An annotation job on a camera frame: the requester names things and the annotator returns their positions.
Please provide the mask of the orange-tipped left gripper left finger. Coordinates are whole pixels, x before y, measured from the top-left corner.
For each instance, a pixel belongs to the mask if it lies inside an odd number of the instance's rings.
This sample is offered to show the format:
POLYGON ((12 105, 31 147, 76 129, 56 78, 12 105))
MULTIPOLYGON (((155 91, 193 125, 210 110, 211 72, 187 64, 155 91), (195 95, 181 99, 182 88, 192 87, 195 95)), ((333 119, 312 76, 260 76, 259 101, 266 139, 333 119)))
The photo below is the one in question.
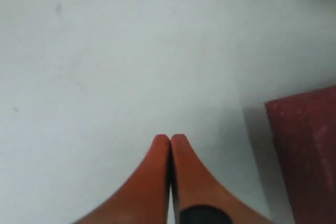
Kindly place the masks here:
POLYGON ((167 223, 170 150, 168 136, 156 135, 127 181, 76 223, 167 223))

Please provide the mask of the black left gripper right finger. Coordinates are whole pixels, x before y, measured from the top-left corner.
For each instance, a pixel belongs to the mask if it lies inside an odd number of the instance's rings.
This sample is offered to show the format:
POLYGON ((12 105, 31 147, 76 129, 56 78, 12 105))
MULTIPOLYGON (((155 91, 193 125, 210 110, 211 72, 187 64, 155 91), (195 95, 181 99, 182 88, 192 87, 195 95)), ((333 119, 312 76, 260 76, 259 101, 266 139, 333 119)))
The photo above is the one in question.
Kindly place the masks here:
POLYGON ((184 134, 171 138, 171 169, 176 223, 271 222, 216 180, 184 134))

